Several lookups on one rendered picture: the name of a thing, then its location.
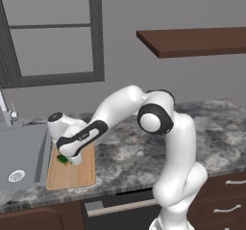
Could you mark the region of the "dark grey window frame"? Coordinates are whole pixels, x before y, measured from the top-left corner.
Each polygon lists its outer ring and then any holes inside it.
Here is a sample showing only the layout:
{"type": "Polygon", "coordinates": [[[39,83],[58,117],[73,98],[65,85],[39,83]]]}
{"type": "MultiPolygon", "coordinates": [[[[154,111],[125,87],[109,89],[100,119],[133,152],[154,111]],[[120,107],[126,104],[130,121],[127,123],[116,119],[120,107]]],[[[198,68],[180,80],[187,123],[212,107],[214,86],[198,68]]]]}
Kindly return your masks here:
{"type": "Polygon", "coordinates": [[[103,79],[102,0],[0,0],[0,87],[103,79]]]}

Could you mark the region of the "wooden cutting board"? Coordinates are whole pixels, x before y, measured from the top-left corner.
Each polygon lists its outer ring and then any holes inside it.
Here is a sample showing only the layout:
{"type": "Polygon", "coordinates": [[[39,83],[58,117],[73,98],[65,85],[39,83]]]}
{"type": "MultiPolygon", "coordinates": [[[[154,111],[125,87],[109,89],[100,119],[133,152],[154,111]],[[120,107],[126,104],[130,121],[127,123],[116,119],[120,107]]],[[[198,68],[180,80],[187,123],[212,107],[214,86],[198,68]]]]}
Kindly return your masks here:
{"type": "Polygon", "coordinates": [[[55,145],[52,145],[46,178],[46,189],[48,191],[92,186],[95,184],[96,168],[93,143],[82,150],[82,162],[77,166],[69,162],[66,164],[59,162],[57,159],[58,155],[58,149],[55,145]]]}

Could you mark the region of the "brown wooden wall shelf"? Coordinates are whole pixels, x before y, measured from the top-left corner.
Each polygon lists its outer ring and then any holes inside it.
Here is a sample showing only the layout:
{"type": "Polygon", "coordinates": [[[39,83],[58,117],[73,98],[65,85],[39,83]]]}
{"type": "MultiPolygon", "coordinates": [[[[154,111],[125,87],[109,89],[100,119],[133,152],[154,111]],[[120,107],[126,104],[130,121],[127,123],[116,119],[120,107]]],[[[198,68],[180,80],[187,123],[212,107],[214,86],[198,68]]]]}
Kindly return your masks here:
{"type": "Polygon", "coordinates": [[[145,30],[136,36],[159,59],[246,53],[246,27],[145,30]]]}

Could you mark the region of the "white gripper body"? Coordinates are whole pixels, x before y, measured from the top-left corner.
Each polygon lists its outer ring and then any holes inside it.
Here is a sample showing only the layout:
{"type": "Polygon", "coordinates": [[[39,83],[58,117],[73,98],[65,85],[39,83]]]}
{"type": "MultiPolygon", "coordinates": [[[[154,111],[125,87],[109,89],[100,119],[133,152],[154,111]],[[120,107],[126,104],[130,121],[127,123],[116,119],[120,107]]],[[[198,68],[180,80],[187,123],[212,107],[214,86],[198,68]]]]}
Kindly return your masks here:
{"type": "Polygon", "coordinates": [[[67,160],[74,166],[79,165],[83,161],[81,155],[77,155],[75,157],[67,157],[67,160]]]}

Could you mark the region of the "black dishwasher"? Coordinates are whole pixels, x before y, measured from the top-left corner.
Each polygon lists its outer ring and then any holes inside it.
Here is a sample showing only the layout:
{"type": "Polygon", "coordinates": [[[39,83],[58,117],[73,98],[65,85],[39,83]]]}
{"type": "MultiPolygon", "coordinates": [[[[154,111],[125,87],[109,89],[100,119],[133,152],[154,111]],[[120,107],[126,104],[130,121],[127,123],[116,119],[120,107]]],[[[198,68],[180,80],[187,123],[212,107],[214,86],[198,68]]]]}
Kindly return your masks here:
{"type": "Polygon", "coordinates": [[[84,199],[81,201],[84,224],[86,230],[148,230],[152,221],[160,212],[159,205],[153,205],[129,211],[106,214],[98,217],[89,217],[87,210],[100,207],[105,208],[126,203],[152,199],[152,190],[122,192],[113,195],[105,195],[84,199]]]}

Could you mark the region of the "brown drawer front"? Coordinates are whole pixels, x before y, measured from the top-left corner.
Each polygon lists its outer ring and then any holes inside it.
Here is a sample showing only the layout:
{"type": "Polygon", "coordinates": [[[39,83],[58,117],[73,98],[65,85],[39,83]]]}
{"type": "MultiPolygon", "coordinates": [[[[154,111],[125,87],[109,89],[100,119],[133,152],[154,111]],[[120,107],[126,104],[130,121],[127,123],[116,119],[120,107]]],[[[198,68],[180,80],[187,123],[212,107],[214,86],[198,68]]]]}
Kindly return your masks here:
{"type": "Polygon", "coordinates": [[[233,194],[246,193],[246,184],[244,185],[226,185],[227,180],[241,181],[246,180],[246,171],[231,173],[223,176],[209,178],[209,185],[206,191],[207,197],[226,197],[233,194]]]}
{"type": "Polygon", "coordinates": [[[246,214],[246,195],[229,196],[219,199],[198,200],[190,206],[187,218],[193,226],[216,223],[246,214]],[[214,209],[230,209],[240,204],[242,207],[227,214],[215,214],[214,209]]]}

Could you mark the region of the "grey sink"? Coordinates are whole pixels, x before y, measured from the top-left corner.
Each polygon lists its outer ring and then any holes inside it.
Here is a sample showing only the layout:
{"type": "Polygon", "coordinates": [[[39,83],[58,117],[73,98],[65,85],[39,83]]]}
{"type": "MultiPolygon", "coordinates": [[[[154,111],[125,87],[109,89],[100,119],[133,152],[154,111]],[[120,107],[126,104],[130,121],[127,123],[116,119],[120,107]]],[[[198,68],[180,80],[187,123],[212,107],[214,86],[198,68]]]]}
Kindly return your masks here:
{"type": "Polygon", "coordinates": [[[51,144],[46,124],[0,131],[0,192],[44,186],[51,144]]]}

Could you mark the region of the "brown cupboard door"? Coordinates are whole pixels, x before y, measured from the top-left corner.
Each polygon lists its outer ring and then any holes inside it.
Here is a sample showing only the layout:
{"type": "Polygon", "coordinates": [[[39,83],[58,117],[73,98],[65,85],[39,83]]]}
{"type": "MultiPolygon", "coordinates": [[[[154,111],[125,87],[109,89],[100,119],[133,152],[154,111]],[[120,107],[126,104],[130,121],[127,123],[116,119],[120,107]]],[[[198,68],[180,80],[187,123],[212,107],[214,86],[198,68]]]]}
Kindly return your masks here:
{"type": "Polygon", "coordinates": [[[0,230],[86,230],[79,201],[0,214],[0,230]]]}

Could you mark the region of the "silver tap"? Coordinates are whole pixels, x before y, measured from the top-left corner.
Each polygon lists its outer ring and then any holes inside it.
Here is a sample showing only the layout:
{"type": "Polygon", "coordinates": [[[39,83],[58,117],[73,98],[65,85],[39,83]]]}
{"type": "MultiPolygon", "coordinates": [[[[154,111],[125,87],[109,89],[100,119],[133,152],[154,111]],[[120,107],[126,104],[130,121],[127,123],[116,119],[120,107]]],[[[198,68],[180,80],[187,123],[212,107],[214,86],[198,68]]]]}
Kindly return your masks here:
{"type": "Polygon", "coordinates": [[[2,110],[3,116],[5,118],[6,124],[8,126],[12,126],[12,120],[14,118],[17,118],[18,113],[17,111],[14,109],[14,106],[12,106],[12,109],[9,110],[4,98],[4,94],[3,92],[0,90],[0,108],[2,110]]]}

